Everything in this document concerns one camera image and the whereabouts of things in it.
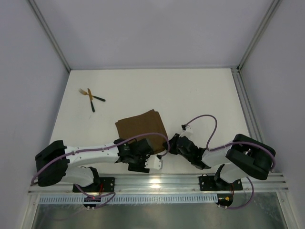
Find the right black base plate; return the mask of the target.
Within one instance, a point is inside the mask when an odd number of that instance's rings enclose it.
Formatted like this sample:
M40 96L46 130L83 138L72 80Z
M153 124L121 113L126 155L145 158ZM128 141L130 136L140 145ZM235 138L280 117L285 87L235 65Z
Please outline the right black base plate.
M198 177L199 187L201 191L241 191L243 185L241 180L236 180L234 183L229 185L219 185L214 180L214 176L201 175Z

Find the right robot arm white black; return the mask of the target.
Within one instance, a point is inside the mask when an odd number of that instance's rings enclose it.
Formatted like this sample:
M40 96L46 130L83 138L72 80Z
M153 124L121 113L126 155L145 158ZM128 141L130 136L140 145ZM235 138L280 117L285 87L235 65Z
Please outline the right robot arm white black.
M233 141L217 148L201 148L186 136L175 134L169 143L169 153L180 155L200 170L218 166L211 182L205 184L226 190L235 181L244 177L266 180L275 167L276 151L243 134L237 134Z

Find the aluminium rail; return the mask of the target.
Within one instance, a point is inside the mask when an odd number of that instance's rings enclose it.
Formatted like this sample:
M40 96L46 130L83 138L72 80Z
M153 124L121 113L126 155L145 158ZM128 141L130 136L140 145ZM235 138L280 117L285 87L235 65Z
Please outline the aluminium rail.
M259 129L259 125L254 115L250 98L248 96L244 81L242 79L242 74L238 68L231 68L231 73L239 97L240 105L244 114L244 119L246 122L249 136L257 142L264 144L262 133Z
M118 194L170 194L200 193L200 174L102 174L102 177L114 177L114 191ZM256 193L287 192L289 187L283 174L271 173L267 180L242 178L238 184L243 192Z

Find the left black controller board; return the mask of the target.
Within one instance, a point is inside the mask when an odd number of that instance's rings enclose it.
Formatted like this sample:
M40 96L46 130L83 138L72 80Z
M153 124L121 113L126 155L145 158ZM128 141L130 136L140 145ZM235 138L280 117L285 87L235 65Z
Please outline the left black controller board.
M101 204L101 198L98 196L85 197L83 201L83 206L86 209L95 209Z

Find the black controller board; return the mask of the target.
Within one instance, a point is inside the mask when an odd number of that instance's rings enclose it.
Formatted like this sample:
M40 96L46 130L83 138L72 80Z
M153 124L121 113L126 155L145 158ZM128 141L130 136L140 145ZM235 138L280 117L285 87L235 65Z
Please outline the black controller board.
M101 204L101 198L98 196L85 197L83 201L83 206L86 209L95 209Z
M231 195L217 195L217 207L218 208L224 208L224 209L229 209L229 207L233 203L233 196Z

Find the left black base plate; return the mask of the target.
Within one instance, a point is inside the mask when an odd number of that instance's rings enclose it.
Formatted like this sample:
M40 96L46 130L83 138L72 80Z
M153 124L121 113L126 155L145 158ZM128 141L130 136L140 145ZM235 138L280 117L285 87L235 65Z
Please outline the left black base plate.
M97 177L81 179L76 183L86 193L109 193L114 191L115 177Z

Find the right aluminium frame post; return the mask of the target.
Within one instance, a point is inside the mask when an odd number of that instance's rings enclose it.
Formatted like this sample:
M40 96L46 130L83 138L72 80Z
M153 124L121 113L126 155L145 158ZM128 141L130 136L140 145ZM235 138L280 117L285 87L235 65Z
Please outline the right aluminium frame post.
M259 26L257 27L249 45L247 46L239 65L237 66L237 70L240 72L244 65L246 64L247 60L249 59L250 55L254 51L255 47L259 43L261 37L263 36L264 32L266 31L268 25L270 24L272 18L274 17L275 13L277 12L279 6L281 5L282 0L273 0L271 1L270 6L268 7L266 13L264 14L263 18L261 19Z

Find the brown cloth napkin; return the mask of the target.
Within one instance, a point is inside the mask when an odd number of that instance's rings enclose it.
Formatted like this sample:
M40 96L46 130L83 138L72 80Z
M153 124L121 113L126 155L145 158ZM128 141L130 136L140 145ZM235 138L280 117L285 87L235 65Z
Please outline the brown cloth napkin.
M159 112L153 109L137 116L118 120L115 125L121 139L146 133L159 133L168 138ZM154 149L154 154L161 153L165 150L163 143L166 143L166 140L162 136L149 135L146 137L137 137L136 139L139 141L144 138L149 139Z

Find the aluminium frame post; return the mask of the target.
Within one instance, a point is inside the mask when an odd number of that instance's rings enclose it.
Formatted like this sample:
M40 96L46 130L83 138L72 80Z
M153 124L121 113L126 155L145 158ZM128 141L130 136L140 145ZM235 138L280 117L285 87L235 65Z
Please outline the aluminium frame post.
M56 52L59 60L61 61L61 63L63 64L63 66L65 67L66 71L68 73L71 72L71 67L68 64L68 61L66 60L55 36L53 35L46 19L44 18L38 4L36 3L35 0L26 0L27 4L29 5L30 9L32 10L36 20L38 21L38 23L40 24L42 30L44 31L47 39L49 40L50 44L52 45L54 51Z
M237 66L237 70L240 72L244 65L246 64L247 60L249 59L250 55L254 51L255 47L259 43L261 37L263 36L264 32L266 31L268 25L270 24L272 18L274 17L275 13L277 12L279 6L281 5L282 0L273 0L271 1L270 6L268 7L266 13L264 14L263 18L261 19L259 26L257 27L249 45L247 46L239 65Z

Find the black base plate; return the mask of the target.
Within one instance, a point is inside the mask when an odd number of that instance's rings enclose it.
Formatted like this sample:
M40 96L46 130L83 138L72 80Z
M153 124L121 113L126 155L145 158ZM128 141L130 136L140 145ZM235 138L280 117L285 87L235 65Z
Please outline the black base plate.
M241 180L236 180L234 183L229 185L219 185L214 180L214 176L201 175L198 177L199 187L201 191L241 191L243 185Z
M97 177L81 179L76 183L86 193L109 193L114 191L115 177Z

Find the front aluminium rail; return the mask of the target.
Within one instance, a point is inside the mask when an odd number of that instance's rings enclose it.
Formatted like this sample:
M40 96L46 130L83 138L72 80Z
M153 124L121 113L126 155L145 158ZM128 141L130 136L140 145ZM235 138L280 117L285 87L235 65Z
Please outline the front aluminium rail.
M102 177L114 177L114 191L118 194L170 194L200 193L200 174L102 174ZM267 180L242 178L238 184L243 192L256 193L287 192L289 187L283 174L271 173Z

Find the right black controller board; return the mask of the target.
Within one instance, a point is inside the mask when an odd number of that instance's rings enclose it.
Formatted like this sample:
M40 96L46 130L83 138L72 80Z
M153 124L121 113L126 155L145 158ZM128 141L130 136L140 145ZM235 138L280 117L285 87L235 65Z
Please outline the right black controller board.
M231 195L217 195L217 207L218 208L224 208L224 209L229 209L229 207L233 203L233 196Z

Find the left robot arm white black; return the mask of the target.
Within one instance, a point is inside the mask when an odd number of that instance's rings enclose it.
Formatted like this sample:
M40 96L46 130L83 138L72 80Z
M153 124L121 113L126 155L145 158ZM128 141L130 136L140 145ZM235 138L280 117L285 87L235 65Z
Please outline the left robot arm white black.
M97 181L98 172L87 165L97 163L125 163L144 165L153 154L153 147L148 139L140 141L117 139L102 146L72 147L57 140L35 156L37 174L31 183L48 187L59 182L87 187Z

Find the left aluminium frame post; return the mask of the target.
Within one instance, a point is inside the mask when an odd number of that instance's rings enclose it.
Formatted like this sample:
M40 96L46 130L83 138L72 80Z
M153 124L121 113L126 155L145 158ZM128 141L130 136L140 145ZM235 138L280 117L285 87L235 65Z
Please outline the left aluminium frame post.
M47 39L49 40L50 44L52 45L54 51L56 52L59 60L61 61L61 63L63 64L63 66L65 67L66 71L68 73L71 72L71 67L68 64L68 61L66 60L55 36L53 35L46 19L44 18L38 4L36 3L35 0L26 0L27 4L29 5L30 9L32 10L36 20L38 21L38 23L40 24L42 30L44 31Z

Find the right aluminium rail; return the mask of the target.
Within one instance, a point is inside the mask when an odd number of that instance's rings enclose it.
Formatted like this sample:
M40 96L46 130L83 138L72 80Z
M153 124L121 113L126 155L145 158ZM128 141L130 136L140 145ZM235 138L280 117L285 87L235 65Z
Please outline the right aluminium rail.
M249 136L257 142L264 144L262 133L259 129L259 125L254 115L250 98L248 96L244 81L242 79L242 74L238 68L231 68L231 73L239 97L240 105L244 114L244 119L246 122Z

